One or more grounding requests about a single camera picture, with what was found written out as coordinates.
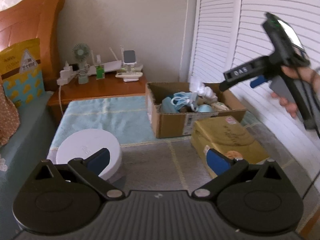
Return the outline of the person right hand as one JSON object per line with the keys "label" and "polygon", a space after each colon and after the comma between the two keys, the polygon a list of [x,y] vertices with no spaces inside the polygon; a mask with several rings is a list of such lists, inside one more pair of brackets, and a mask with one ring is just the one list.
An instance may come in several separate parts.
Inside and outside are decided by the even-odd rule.
{"label": "person right hand", "polygon": [[[302,79],[310,84],[319,99],[319,68],[317,68],[318,71],[309,67],[289,68],[282,66],[281,69],[287,77],[294,80]],[[287,113],[289,113],[292,118],[296,119],[298,115],[298,106],[293,100],[290,100],[289,94],[290,93],[286,92],[285,88],[282,88],[282,90],[273,91],[271,96],[272,98],[278,99],[279,104],[285,108]]]}

